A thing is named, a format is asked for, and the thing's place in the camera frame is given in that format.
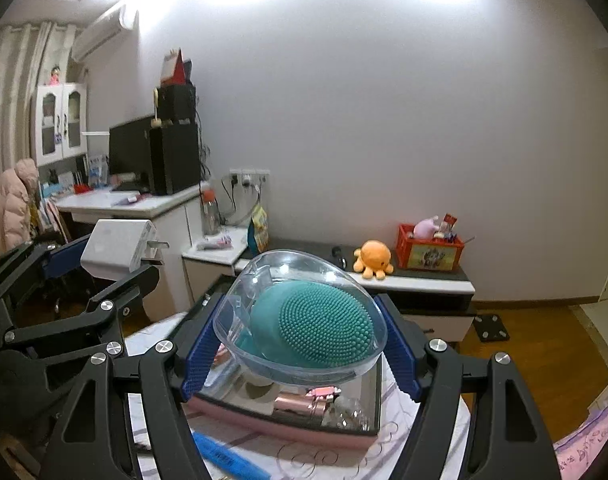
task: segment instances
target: clear water bottle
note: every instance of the clear water bottle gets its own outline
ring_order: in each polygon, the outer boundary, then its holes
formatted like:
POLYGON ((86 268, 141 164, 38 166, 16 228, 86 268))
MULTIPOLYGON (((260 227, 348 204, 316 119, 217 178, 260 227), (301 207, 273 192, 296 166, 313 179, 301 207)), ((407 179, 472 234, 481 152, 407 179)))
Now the clear water bottle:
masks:
POLYGON ((201 230, 205 236, 219 233, 219 209, 212 189, 201 194, 201 230))

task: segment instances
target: cabinet door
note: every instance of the cabinet door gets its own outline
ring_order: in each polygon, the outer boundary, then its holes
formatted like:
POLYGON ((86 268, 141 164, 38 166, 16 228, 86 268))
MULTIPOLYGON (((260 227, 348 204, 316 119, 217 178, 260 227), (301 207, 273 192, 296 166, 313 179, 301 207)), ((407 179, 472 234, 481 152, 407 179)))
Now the cabinet door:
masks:
POLYGON ((35 162, 44 166, 62 159, 62 87, 40 86, 35 99, 35 162))
POLYGON ((62 100, 64 158, 86 153, 86 87, 65 84, 62 100))

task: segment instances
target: cabinet glass panel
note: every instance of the cabinet glass panel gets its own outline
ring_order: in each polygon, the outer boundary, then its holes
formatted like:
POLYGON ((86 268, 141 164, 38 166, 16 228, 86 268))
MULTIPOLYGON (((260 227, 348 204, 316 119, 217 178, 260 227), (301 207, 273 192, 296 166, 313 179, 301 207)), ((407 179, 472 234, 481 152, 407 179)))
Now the cabinet glass panel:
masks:
POLYGON ((68 113, 66 114, 66 127, 68 128, 68 147, 78 148, 82 145, 82 134, 79 123, 79 92, 71 92, 68 96, 68 113))
POLYGON ((55 95, 46 94, 42 100, 42 155, 55 153, 56 142, 55 95))

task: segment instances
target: pink puffer jacket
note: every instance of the pink puffer jacket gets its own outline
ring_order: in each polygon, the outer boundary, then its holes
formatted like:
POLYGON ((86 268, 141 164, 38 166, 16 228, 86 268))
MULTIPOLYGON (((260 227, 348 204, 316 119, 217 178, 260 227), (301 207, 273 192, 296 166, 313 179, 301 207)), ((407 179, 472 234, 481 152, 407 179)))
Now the pink puffer jacket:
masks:
POLYGON ((38 183, 39 174, 32 158, 20 160, 0 177, 0 225, 6 250, 31 238, 29 203, 38 183))

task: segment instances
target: computer monitor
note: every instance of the computer monitor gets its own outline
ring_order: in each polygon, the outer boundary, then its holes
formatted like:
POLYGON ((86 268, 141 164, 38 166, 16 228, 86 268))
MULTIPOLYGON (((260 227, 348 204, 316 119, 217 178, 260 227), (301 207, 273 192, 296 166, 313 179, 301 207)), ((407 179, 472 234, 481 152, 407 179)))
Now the computer monitor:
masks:
POLYGON ((153 116, 142 117, 109 130, 109 172, 135 173, 136 176, 135 182, 123 183, 120 190, 150 190, 152 167, 148 133, 151 119, 153 116))

